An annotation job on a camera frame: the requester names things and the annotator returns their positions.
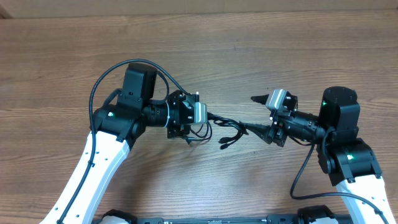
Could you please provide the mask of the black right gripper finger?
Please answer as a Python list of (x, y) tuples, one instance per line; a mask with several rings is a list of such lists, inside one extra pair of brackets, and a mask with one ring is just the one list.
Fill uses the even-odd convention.
[(269, 125), (252, 124), (252, 123), (243, 123), (243, 125), (247, 130), (254, 133), (256, 136), (258, 136), (267, 144), (272, 143), (272, 138), (269, 136), (269, 131), (271, 130), (271, 127)]
[(251, 100), (255, 103), (259, 103), (262, 105), (266, 105), (267, 100), (268, 100), (269, 94), (266, 95), (259, 95), (259, 96), (252, 96)]

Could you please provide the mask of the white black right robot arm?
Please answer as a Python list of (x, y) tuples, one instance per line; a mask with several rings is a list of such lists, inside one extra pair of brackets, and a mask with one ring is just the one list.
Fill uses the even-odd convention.
[(372, 148), (358, 137), (360, 105), (354, 90), (343, 86), (327, 88), (318, 115), (299, 111), (298, 98), (284, 89), (251, 99), (271, 112), (272, 123), (247, 123), (246, 129), (267, 144), (282, 147), (291, 139), (309, 145), (336, 188), (336, 192), (301, 197), (292, 194), (293, 199), (341, 197), (353, 223), (395, 223), (381, 166)]

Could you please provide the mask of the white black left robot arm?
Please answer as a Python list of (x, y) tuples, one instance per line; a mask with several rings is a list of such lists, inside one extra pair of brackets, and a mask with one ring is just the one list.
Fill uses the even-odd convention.
[(207, 122), (207, 105), (200, 102), (198, 93), (188, 93), (180, 86), (162, 100), (153, 98), (157, 77), (164, 82), (173, 79), (162, 67), (144, 59), (124, 64), (122, 88), (114, 90), (97, 110), (93, 99), (98, 85), (93, 86), (91, 131), (83, 154), (43, 223), (91, 223), (114, 173), (146, 128), (163, 127), (168, 138), (191, 142), (191, 125)]

